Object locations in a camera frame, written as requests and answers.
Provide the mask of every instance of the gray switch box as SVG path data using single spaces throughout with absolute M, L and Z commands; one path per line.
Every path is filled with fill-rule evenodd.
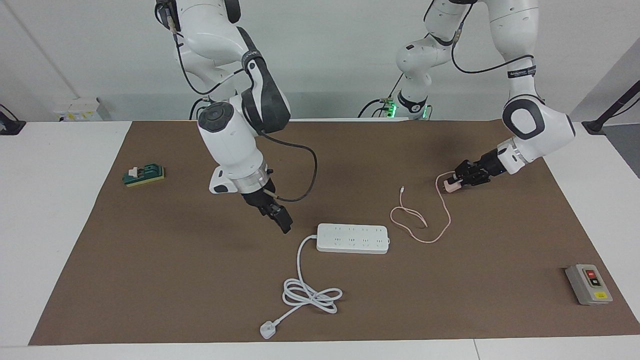
M 602 305 L 613 301 L 595 265 L 573 265 L 564 270 L 582 305 Z

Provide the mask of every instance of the brown mat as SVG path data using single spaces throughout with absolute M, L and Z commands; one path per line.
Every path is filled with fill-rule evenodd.
M 283 140 L 313 147 L 312 195 L 287 208 L 286 236 L 240 195 L 211 195 L 212 161 L 193 122 L 137 122 L 127 135 L 30 345 L 262 341 L 290 308 L 300 241 L 322 222 L 381 224 L 387 255 L 303 251 L 305 280 L 338 287 L 337 315 L 304 307 L 272 341 L 421 340 L 640 334 L 640 325 L 544 161 L 516 176 L 447 195 L 453 216 L 423 245 L 393 226 L 405 203 L 432 239 L 446 223 L 435 176 L 509 136 L 501 122 L 292 123 Z M 304 192 L 303 151 L 262 139 L 285 196 Z M 126 188 L 122 174 L 156 162 L 167 179 Z M 580 306 L 562 267 L 594 263 L 612 304 Z

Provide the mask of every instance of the black circular cap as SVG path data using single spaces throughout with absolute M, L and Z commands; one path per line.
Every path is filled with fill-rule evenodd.
M 206 108 L 198 117 L 198 125 L 210 132 L 222 131 L 234 116 L 234 107 L 228 102 L 216 102 Z

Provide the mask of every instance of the white wall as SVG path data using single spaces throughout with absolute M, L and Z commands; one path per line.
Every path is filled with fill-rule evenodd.
M 640 38 L 571 113 L 571 118 L 576 121 L 597 119 L 639 80 Z M 623 110 L 630 106 L 635 99 L 637 96 Z M 619 117 L 611 119 L 607 125 L 638 123 L 640 123 L 640 105 L 636 105 Z
M 4 83 L 0 101 L 28 120 L 45 120 L 43 109 L 51 111 L 55 97 L 74 92 L 100 97 L 114 120 L 186 118 L 197 95 L 182 79 L 171 36 L 156 23 L 153 4 L 0 0 L 0 71 L 15 76 L 9 86 L 15 90 L 9 92 L 32 94 L 25 99 L 36 105 L 7 95 Z M 368 100 L 386 96 L 399 75 L 396 51 L 424 36 L 429 1 L 241 4 L 240 25 L 291 99 L 294 117 L 301 118 L 354 117 Z M 549 105 L 570 112 L 584 99 L 637 39 L 639 12 L 637 0 L 541 1 L 536 81 Z M 483 4 L 469 17 L 457 51 L 461 65 L 470 69 L 502 61 Z M 472 76 L 445 64 L 432 77 L 434 118 L 500 117 L 508 91 L 504 71 Z M 246 87 L 246 79 L 237 86 Z

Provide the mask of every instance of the gray floor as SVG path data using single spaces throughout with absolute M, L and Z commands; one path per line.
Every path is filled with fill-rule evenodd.
M 609 141 L 640 177 L 640 125 L 618 125 L 604 128 Z

